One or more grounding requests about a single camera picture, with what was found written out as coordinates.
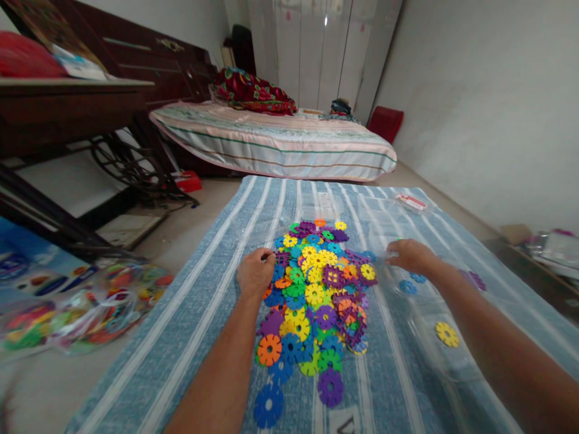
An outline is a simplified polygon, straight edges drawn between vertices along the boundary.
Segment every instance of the red box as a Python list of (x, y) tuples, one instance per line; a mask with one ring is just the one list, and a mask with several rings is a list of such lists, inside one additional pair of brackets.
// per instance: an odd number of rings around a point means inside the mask
[(194, 171), (182, 172), (181, 176), (175, 179), (175, 182), (183, 193), (201, 190), (201, 180)]

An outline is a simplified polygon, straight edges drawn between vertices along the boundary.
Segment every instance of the red stool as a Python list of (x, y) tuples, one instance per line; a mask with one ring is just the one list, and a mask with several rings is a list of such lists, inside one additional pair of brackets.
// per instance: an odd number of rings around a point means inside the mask
[(370, 118), (368, 129), (392, 144), (398, 134), (398, 130), (400, 130), (403, 118), (404, 112), (377, 106)]

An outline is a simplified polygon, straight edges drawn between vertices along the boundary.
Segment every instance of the left hand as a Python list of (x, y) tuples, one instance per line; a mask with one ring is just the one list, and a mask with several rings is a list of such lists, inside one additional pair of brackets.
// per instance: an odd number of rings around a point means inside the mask
[(237, 269), (241, 296), (261, 300), (273, 278), (275, 264), (276, 254), (268, 248), (258, 248), (246, 255)]

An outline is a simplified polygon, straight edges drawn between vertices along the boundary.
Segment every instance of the red floral blanket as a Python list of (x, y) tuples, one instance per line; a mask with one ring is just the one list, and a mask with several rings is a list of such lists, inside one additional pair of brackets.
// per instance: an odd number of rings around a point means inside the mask
[(214, 91), (237, 110), (278, 116), (297, 112), (296, 102), (282, 89), (242, 69), (222, 69), (214, 80)]

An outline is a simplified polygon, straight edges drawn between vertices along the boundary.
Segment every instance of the label sticker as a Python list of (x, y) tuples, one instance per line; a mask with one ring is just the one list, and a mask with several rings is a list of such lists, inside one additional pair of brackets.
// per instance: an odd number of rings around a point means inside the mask
[(332, 201), (327, 193), (319, 192), (318, 200), (320, 202), (320, 218), (323, 219), (333, 219), (334, 218), (334, 207), (332, 207)]
[(414, 209), (417, 209), (418, 211), (424, 211), (426, 209), (425, 203), (420, 202), (418, 199), (412, 196), (399, 194), (396, 196), (396, 199), (398, 199), (400, 202), (404, 202), (406, 205), (409, 205)]
[(362, 432), (360, 411), (357, 406), (328, 411), (331, 434), (358, 434)]

